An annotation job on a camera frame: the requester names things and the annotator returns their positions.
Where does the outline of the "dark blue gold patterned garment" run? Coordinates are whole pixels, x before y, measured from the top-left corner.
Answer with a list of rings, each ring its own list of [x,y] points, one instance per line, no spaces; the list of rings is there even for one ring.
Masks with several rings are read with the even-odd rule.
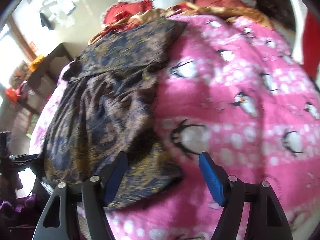
[[[160,193],[182,169],[154,131],[158,72],[186,23],[160,18],[88,46],[65,72],[67,86],[48,127],[41,158],[53,184],[78,184],[124,152],[128,168],[107,212]]]

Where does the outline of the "dark wooden side table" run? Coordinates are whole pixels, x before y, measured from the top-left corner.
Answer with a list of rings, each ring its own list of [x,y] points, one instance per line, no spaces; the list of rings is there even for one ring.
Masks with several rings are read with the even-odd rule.
[[[60,43],[44,57],[30,77],[22,83],[18,103],[32,114],[39,114],[57,87],[59,76],[73,57],[64,43]]]

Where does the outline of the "pink penguin blanket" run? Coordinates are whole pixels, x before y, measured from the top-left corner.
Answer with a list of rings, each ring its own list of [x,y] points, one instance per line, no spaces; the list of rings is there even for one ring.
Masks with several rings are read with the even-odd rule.
[[[268,181],[293,236],[308,238],[311,231],[302,228],[319,213],[313,82],[276,31],[245,17],[232,23],[213,15],[166,19],[186,28],[157,74],[154,131],[183,175],[160,193],[106,211],[116,239],[210,239],[222,209],[200,172],[202,152],[245,183]],[[49,127],[66,86],[63,78],[41,124]]]

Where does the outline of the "gold red satin cloth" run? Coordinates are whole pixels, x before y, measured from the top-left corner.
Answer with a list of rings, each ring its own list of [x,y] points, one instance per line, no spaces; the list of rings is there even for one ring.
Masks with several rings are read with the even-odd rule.
[[[161,17],[168,18],[174,15],[193,16],[193,15],[214,15],[226,20],[234,22],[238,17],[245,17],[262,27],[273,29],[271,20],[259,10],[251,7],[200,7],[191,2],[182,2],[167,9],[150,9],[146,12],[139,12],[133,16],[127,16],[116,23],[109,24],[104,27],[99,33],[88,41],[89,45],[99,41],[102,37],[110,32],[123,32],[134,29],[148,22],[153,22]]]

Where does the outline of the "red heart pillow left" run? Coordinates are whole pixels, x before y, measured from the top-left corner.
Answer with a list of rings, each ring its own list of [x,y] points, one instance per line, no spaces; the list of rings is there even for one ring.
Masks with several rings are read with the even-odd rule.
[[[102,16],[103,26],[113,24],[119,20],[136,15],[139,12],[146,12],[153,8],[151,0],[143,0],[138,2],[118,2],[112,5]]]

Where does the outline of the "red heart pillow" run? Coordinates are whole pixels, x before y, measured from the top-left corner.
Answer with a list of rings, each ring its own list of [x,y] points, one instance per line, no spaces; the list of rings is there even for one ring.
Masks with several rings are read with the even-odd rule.
[[[136,15],[139,12],[146,12],[153,8],[151,0],[143,0],[138,2],[118,2],[112,5],[102,16],[103,26],[113,24],[119,20]]]
[[[200,7],[243,7],[248,8],[241,0],[193,0],[193,2]]]

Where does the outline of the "red garment on chair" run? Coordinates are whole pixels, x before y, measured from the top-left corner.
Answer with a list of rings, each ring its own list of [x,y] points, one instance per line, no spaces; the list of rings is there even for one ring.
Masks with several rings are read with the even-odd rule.
[[[316,80],[319,65],[319,23],[308,11],[302,38],[304,70]]]

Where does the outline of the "red heart pillow right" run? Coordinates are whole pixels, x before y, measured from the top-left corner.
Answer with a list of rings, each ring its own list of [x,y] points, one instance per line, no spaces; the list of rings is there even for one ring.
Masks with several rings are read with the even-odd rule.
[[[193,0],[193,2],[200,7],[243,7],[248,8],[241,0]]]

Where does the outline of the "wall calendar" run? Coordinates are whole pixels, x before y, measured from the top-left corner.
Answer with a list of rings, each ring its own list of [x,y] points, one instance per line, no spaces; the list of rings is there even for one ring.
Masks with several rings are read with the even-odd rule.
[[[49,11],[54,15],[64,13],[69,16],[76,6],[72,0],[48,0]]]

